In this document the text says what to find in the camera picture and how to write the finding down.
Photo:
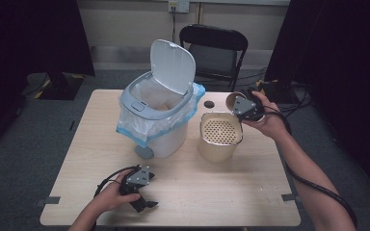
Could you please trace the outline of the clear blue-edged plastic bin liner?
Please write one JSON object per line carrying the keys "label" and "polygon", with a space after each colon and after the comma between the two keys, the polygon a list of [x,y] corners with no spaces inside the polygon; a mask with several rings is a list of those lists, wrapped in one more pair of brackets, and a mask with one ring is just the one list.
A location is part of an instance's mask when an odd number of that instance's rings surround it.
{"label": "clear blue-edged plastic bin liner", "polygon": [[192,84],[184,94],[174,92],[153,78],[131,83],[119,98],[117,132],[146,147],[187,123],[197,112],[205,88]]}

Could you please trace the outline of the person's right hand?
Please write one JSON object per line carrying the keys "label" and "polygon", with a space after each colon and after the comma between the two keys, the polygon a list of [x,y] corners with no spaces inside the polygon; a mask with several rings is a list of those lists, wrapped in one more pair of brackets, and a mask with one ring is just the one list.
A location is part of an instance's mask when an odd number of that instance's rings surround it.
{"label": "person's right hand", "polygon": [[[253,91],[252,94],[261,101],[266,112],[278,112],[277,104],[271,102],[265,95],[258,91]],[[257,129],[274,141],[280,141],[289,135],[283,120],[278,115],[266,115],[260,122],[243,120],[243,123]]]}

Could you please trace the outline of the black stand base striped tape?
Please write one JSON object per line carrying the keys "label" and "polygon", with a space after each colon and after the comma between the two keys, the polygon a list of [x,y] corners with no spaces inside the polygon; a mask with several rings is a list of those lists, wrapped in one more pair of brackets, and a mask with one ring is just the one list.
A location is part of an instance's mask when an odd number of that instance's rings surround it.
{"label": "black stand base striped tape", "polygon": [[290,84],[282,84],[278,80],[266,82],[258,80],[255,83],[257,90],[264,94],[270,101],[278,104],[294,104],[299,99]]}
{"label": "black stand base striped tape", "polygon": [[71,73],[33,73],[27,76],[22,94],[41,100],[73,100],[84,80],[84,76]]}

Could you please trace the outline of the white trash can grey lid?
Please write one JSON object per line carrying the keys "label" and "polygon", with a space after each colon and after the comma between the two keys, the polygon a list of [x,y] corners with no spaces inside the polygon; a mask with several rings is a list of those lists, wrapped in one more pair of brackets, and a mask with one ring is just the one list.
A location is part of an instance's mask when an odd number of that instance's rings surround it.
{"label": "white trash can grey lid", "polygon": [[[149,72],[133,82],[153,78],[164,87],[180,94],[184,94],[194,84],[195,60],[190,52],[173,42],[157,39],[152,43],[150,66]],[[185,141],[187,125],[188,122],[151,141],[146,147],[137,144],[135,151],[145,159],[167,158]]]}

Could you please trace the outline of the black curtain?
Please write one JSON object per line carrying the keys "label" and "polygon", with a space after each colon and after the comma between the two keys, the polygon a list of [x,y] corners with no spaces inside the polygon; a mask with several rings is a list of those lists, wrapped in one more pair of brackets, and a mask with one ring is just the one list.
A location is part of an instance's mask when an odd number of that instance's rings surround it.
{"label": "black curtain", "polygon": [[43,72],[94,75],[77,0],[0,0],[0,135]]}
{"label": "black curtain", "polygon": [[310,85],[370,178],[370,0],[290,0],[266,78]]}

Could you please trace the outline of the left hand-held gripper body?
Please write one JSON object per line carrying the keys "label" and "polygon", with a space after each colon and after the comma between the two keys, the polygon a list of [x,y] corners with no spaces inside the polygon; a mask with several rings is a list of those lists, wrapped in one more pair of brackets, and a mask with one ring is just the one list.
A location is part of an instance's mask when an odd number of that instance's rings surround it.
{"label": "left hand-held gripper body", "polygon": [[136,166],[122,178],[119,192],[123,195],[138,193],[140,188],[150,183],[150,180],[149,167]]}

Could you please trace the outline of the beige container with perforated strainer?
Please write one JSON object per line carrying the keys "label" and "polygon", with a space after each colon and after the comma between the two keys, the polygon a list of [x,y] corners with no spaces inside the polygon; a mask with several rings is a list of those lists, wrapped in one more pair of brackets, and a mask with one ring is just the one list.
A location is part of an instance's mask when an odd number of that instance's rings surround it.
{"label": "beige container with perforated strainer", "polygon": [[242,125],[235,115],[210,112],[201,117],[198,153],[206,161],[214,164],[227,161],[242,140]]}

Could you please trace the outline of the white wall socket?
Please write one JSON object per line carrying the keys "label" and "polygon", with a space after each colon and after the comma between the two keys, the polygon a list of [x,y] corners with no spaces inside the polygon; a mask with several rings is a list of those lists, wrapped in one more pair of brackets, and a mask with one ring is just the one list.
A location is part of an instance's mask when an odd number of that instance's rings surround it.
{"label": "white wall socket", "polygon": [[170,0],[168,2],[168,11],[170,13],[188,13],[190,2],[186,0]]}

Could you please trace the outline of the brown paper cup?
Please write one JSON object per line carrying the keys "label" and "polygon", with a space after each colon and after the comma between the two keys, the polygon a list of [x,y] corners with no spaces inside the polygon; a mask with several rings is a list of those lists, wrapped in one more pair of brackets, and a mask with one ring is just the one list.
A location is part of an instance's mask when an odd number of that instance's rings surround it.
{"label": "brown paper cup", "polygon": [[232,111],[234,108],[234,104],[235,104],[237,96],[242,97],[242,98],[247,98],[246,95],[244,95],[242,92],[239,92],[239,91],[235,91],[229,94],[225,100],[225,105],[230,111]]}

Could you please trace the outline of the person's left hand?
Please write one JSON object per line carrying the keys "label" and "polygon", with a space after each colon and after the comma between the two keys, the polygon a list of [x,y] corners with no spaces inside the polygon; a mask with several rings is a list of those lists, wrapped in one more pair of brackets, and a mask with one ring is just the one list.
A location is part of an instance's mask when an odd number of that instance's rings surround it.
{"label": "person's left hand", "polygon": [[104,212],[112,211],[117,209],[121,204],[136,201],[141,197],[138,193],[127,195],[120,194],[119,188],[122,180],[128,173],[130,173],[130,170],[125,170],[120,173],[91,201],[90,207],[96,215],[99,216]]}

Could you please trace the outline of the small crumbs on table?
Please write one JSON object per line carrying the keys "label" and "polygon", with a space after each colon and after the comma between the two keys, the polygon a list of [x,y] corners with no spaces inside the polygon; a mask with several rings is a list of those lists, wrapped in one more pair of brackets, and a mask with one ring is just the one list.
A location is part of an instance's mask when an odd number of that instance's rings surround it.
{"label": "small crumbs on table", "polygon": [[273,184],[254,184],[253,188],[261,193],[276,193],[278,191],[278,186]]}

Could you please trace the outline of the grey tape strip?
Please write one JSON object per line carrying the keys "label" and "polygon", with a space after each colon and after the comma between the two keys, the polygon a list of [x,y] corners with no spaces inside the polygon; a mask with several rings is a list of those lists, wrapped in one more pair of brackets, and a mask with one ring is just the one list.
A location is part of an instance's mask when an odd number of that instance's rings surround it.
{"label": "grey tape strip", "polygon": [[46,198],[38,199],[36,205],[39,207],[44,207],[47,204],[58,204],[60,202],[59,196],[47,196]]}
{"label": "grey tape strip", "polygon": [[281,195],[283,201],[295,201],[300,202],[300,198],[292,193],[282,194]]}

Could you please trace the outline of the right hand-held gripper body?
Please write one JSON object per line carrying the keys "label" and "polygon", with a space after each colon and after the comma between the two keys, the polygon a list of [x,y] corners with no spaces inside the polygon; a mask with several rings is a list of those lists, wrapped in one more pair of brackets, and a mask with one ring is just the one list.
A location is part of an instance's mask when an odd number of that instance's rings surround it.
{"label": "right hand-held gripper body", "polygon": [[265,116],[261,100],[251,90],[236,93],[231,111],[240,121],[260,121]]}

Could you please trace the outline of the black folding chair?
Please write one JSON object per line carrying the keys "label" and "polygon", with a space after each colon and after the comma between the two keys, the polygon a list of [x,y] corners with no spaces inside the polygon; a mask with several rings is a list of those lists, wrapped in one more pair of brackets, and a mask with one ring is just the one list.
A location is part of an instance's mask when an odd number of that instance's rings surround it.
{"label": "black folding chair", "polygon": [[214,26],[192,24],[181,29],[180,45],[189,44],[188,51],[196,62],[196,75],[228,82],[234,91],[248,39],[240,32]]}

